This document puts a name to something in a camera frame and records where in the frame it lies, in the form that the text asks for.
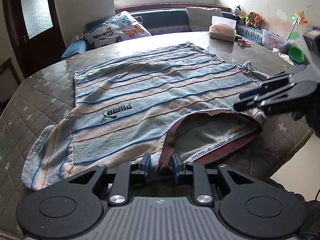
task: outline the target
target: floor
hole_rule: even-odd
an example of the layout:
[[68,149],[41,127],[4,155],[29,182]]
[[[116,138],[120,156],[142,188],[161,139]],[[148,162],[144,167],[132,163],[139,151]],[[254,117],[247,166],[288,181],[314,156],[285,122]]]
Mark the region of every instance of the floor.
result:
[[271,178],[286,190],[300,193],[307,201],[315,199],[320,188],[320,138],[313,134]]

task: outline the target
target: door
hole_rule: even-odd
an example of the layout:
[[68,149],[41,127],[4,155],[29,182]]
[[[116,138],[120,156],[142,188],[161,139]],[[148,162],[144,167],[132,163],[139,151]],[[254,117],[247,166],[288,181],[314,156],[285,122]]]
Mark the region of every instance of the door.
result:
[[25,78],[58,62],[65,51],[54,0],[3,0],[4,17]]

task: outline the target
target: green bowl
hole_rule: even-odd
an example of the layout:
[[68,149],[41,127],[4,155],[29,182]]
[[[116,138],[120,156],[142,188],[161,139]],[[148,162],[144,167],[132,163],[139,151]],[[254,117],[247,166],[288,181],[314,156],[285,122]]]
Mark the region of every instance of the green bowl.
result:
[[289,57],[294,63],[297,64],[302,64],[305,60],[302,50],[297,47],[291,47],[289,49]]

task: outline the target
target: screw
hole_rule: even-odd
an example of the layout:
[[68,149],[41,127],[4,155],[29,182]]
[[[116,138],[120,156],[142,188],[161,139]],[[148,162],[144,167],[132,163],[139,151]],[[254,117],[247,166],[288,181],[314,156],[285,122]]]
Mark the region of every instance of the screw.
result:
[[201,195],[197,197],[197,201],[200,203],[209,203],[212,201],[212,197],[208,195]]
[[125,201],[125,197],[121,195],[114,195],[110,197],[110,201],[113,203],[122,203]]

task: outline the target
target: sofa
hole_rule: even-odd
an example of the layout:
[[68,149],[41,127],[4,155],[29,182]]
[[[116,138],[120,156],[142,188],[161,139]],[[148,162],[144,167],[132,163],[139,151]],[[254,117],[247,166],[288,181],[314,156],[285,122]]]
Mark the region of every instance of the sofa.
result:
[[[143,26],[151,33],[151,35],[191,32],[189,19],[186,9],[158,9],[145,10],[130,13],[133,17],[141,16]],[[232,13],[222,12],[223,17],[235,19]],[[85,32],[89,32],[97,25],[105,22],[107,18],[87,23]],[[236,32],[238,35],[262,45],[262,30],[248,27],[246,25],[236,24]],[[61,60],[94,49],[85,39],[80,39],[67,48],[63,53]]]

